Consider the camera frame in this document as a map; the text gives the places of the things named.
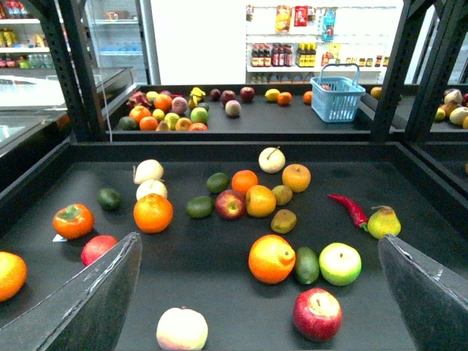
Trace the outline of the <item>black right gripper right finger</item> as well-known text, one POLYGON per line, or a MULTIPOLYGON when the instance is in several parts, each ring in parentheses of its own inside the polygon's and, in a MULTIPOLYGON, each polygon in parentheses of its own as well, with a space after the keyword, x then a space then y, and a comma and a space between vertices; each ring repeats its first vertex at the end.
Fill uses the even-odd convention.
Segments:
POLYGON ((394 235, 378 256, 415 348, 466 350, 467 280, 394 235))

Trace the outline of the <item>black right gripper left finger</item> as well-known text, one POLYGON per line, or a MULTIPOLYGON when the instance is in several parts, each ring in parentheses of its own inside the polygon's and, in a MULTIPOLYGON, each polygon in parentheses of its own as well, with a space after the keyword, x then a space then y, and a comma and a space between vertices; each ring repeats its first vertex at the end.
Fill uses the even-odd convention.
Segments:
POLYGON ((21 316, 1 328, 2 350, 114 350, 140 270, 132 232, 21 316))

